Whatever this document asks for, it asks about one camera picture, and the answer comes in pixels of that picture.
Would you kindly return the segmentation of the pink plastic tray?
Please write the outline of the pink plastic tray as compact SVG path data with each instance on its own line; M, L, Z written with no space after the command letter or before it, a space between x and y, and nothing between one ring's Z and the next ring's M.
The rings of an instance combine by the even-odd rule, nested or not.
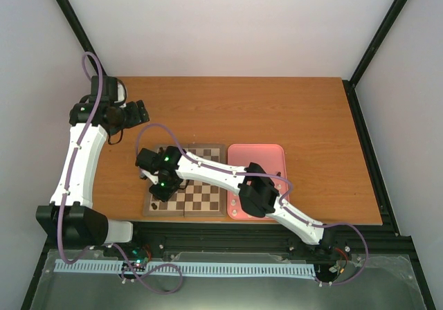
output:
M266 174L276 175L281 172L282 178L287 178L285 152L278 144L232 144L227 151L229 165L248 167L250 163L257 163ZM237 205L232 206L231 201L236 200ZM227 194L227 213L234 220L259 221L259 218L246 214L241 207L239 197L232 192Z

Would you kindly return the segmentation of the black aluminium frame rail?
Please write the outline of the black aluminium frame rail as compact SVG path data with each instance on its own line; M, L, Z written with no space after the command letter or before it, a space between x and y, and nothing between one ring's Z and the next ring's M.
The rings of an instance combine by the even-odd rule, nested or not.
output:
M392 226L340 226L334 243L346 250L335 284L329 268L341 256L315 256L300 239L274 224L136 224L136 245L156 262L311 264L317 280L292 277L149 276L55 272L57 251L47 243L23 309L434 309L410 237Z

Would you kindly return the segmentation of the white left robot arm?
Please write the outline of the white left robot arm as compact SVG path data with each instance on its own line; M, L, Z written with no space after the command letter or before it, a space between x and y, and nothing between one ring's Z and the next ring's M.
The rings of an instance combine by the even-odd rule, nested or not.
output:
M64 168L48 205L36 220L48 239L64 246L119 243L128 256L139 255L144 239L128 221L108 219L93 209L93 182L101 150L111 136L148 122L143 101L127 101L122 80L93 76L91 92L69 113L70 138Z

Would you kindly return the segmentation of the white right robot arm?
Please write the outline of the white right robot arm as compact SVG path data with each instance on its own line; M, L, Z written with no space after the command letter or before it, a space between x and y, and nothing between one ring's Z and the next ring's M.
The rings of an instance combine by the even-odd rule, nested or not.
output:
M137 153L136 166L151 181L149 191L160 201L168 201L184 181L201 181L237 195L246 214L277 221L320 252L333 245L333 234L326 231L325 224L291 205L289 193L282 194L275 186L276 181L287 180L267 174L257 163L226 165L168 146L157 152L143 148Z

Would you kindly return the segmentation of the wooden chess board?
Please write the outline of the wooden chess board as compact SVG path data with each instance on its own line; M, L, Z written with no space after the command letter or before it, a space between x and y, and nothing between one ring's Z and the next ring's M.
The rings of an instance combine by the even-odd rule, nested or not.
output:
M227 163L224 144L190 144L183 148L198 157L212 162ZM224 217L226 216L227 191L201 181L184 181L178 192L167 202L145 193L144 217ZM153 210L151 203L158 206Z

